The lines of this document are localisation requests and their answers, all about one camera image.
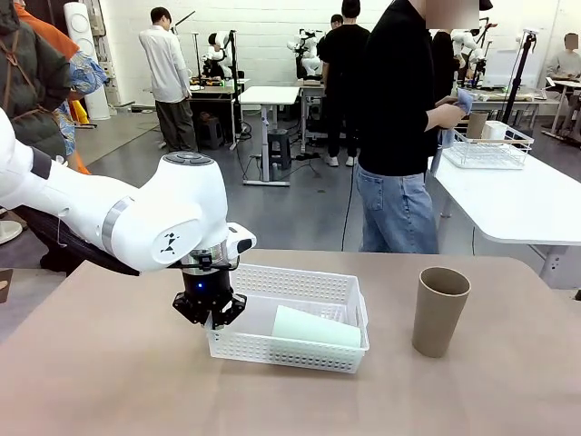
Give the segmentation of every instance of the white shirt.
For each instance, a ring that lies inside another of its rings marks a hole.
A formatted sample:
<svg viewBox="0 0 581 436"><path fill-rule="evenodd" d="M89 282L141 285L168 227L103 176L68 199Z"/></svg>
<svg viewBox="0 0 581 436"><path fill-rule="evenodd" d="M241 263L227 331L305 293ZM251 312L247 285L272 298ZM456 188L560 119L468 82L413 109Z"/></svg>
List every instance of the white shirt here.
<svg viewBox="0 0 581 436"><path fill-rule="evenodd" d="M179 103L190 97L190 78L178 37L160 25L139 34L152 73L153 98L161 103Z"/></svg>

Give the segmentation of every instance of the dark jacket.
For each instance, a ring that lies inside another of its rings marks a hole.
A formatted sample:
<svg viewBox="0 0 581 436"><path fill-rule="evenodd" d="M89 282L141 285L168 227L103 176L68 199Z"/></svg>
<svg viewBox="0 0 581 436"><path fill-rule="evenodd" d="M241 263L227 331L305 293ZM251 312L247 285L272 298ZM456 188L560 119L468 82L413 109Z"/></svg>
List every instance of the dark jacket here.
<svg viewBox="0 0 581 436"><path fill-rule="evenodd" d="M3 108L11 120L42 106L46 111L29 114L13 121L16 138L31 145L53 159L65 157L64 138L54 120L52 111L71 91L69 64L42 37L26 23L20 23L13 0L0 0L0 41L12 50L15 32L19 32L16 58L34 85L30 86L20 70L9 64L0 50L0 105L5 98L8 66L12 68L10 101Z"/></svg>

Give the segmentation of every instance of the white plastic basket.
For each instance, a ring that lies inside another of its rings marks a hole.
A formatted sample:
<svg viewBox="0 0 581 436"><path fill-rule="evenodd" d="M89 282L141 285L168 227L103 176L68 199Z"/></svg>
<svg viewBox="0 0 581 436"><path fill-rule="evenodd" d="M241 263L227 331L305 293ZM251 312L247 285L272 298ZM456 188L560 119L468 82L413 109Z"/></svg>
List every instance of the white plastic basket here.
<svg viewBox="0 0 581 436"><path fill-rule="evenodd" d="M444 156L463 169L522 170L535 140L503 125L503 139L468 139L467 127L457 127L453 144L444 150Z"/></svg>
<svg viewBox="0 0 581 436"><path fill-rule="evenodd" d="M212 357L237 361L355 373L369 350L368 316L357 277L240 265L231 273L236 293L248 297L246 310L230 326L212 330L206 323ZM361 346L350 348L271 336L279 305L361 331Z"/></svg>

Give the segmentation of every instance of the hand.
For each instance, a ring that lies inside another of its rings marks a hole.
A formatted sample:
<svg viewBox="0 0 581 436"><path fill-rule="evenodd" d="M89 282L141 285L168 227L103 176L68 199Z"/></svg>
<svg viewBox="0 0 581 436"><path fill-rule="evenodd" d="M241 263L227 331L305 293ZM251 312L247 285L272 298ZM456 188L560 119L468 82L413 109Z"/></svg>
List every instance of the hand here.
<svg viewBox="0 0 581 436"><path fill-rule="evenodd" d="M458 101L457 97L452 97L449 95L448 97L442 98L439 102L436 103L436 107L440 107L443 104L454 104Z"/></svg>
<svg viewBox="0 0 581 436"><path fill-rule="evenodd" d="M438 111L438 125L444 129L453 129L466 116L462 109L452 104L443 104L436 111Z"/></svg>

